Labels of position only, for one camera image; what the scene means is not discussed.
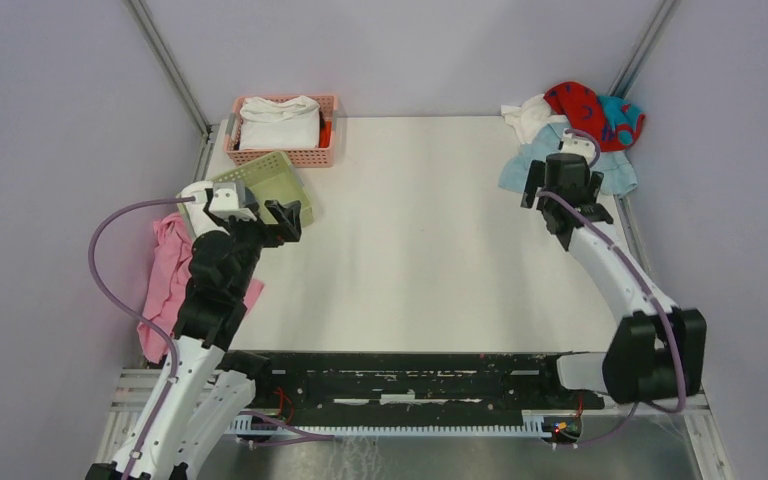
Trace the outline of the light blue towel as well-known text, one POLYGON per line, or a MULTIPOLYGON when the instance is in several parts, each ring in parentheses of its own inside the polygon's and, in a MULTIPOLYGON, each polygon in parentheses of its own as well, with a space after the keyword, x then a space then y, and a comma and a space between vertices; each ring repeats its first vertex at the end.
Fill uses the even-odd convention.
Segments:
MULTIPOLYGON (((569 127, 568 123, 547 124, 538 132, 532 143, 522 144, 517 154, 502 168, 498 187, 522 194, 531 162, 543 162, 549 154, 558 153, 561 134, 569 127)), ((624 197, 638 186, 637 175, 623 151, 602 152, 591 169, 603 175, 600 189, 602 195, 624 197)))

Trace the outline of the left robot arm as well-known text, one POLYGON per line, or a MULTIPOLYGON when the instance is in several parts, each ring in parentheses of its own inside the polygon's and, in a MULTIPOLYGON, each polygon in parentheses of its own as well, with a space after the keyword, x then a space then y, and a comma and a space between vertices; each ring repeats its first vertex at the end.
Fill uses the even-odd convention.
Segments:
POLYGON ((220 374, 215 400, 198 401, 209 377, 229 351, 248 309, 244 297, 263 250, 302 236, 302 204, 260 201, 240 182, 202 181, 178 196, 125 206, 103 220, 89 242, 90 274, 99 290, 166 348, 155 384, 134 429, 108 463, 95 463, 89 479, 193 479, 206 454, 245 405, 273 397, 273 378, 258 369, 220 374), (182 205, 195 221, 196 237, 184 300, 170 332, 120 300, 104 283, 96 250, 104 230, 132 211, 182 205))

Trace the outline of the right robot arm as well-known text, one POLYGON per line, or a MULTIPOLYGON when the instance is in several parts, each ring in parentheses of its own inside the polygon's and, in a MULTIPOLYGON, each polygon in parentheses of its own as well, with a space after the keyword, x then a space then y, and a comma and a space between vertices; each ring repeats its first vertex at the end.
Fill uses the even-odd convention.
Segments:
POLYGON ((564 354, 537 382, 540 400, 562 408, 578 390, 617 404, 644 403, 679 413, 698 394, 707 323, 683 309, 622 245, 614 219, 598 200, 602 175, 577 154, 531 163, 521 205, 542 214, 548 232, 586 271, 617 327, 603 352, 564 354))

